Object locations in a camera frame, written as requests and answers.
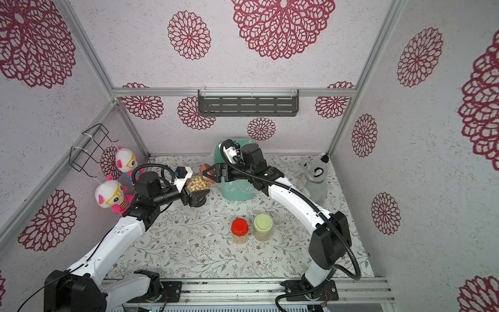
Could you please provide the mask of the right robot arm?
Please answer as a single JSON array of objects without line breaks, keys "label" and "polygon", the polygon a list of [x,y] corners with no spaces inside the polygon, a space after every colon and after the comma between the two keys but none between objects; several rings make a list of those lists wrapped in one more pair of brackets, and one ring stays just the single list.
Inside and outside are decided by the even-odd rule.
[{"label": "right robot arm", "polygon": [[240,146],[227,139],[220,144],[223,161],[201,170],[216,183],[246,180],[296,217],[311,234],[309,256],[312,263],[305,271],[305,283],[317,287],[340,270],[353,280],[361,278],[359,263],[352,251],[346,217],[322,208],[299,191],[284,173],[270,166],[258,144]]}]

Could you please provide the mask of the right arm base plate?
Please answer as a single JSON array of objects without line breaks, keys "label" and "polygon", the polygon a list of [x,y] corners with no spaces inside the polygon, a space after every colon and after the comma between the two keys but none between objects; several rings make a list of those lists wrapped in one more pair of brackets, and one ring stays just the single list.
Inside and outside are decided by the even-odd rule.
[{"label": "right arm base plate", "polygon": [[339,293],[333,280],[324,280],[316,287],[310,286],[305,280],[285,280],[281,282],[281,286],[285,288],[286,300],[291,302],[339,300]]}]

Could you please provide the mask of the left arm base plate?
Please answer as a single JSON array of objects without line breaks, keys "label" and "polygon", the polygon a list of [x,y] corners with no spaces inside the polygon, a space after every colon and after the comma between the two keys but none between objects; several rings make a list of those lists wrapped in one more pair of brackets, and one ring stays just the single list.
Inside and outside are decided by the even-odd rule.
[{"label": "left arm base plate", "polygon": [[151,286],[145,295],[127,301],[128,304],[178,303],[182,292],[182,282],[163,281]]}]

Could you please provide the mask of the glass peanut jar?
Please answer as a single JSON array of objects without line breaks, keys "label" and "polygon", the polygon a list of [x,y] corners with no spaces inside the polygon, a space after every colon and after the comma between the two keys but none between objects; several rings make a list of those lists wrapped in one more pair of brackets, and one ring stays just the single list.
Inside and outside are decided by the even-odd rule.
[{"label": "glass peanut jar", "polygon": [[192,176],[187,181],[187,191],[190,193],[206,191],[211,188],[212,183],[202,174]]}]

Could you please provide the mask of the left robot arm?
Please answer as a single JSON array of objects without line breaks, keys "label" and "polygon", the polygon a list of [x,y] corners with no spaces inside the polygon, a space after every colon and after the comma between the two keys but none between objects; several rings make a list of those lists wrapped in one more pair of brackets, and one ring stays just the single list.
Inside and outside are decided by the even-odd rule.
[{"label": "left robot arm", "polygon": [[186,186],[189,167],[170,173],[174,180],[150,171],[134,181],[135,197],[118,223],[79,261],[65,271],[53,271],[44,282],[44,311],[110,311],[130,300],[161,298],[159,274],[138,270],[109,285],[107,273],[118,258],[152,227],[163,206],[180,201],[184,206],[201,207],[210,190],[190,192]]}]

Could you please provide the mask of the brown jar lid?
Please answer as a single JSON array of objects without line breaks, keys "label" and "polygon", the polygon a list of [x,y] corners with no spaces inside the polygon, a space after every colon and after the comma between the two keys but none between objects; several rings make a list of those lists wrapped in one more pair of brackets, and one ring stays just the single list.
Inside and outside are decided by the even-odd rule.
[{"label": "brown jar lid", "polygon": [[216,183],[216,180],[214,178],[216,177],[216,172],[215,169],[210,170],[210,165],[209,164],[203,164],[200,166],[200,172],[202,175],[202,178],[204,178],[206,181],[210,183]]}]

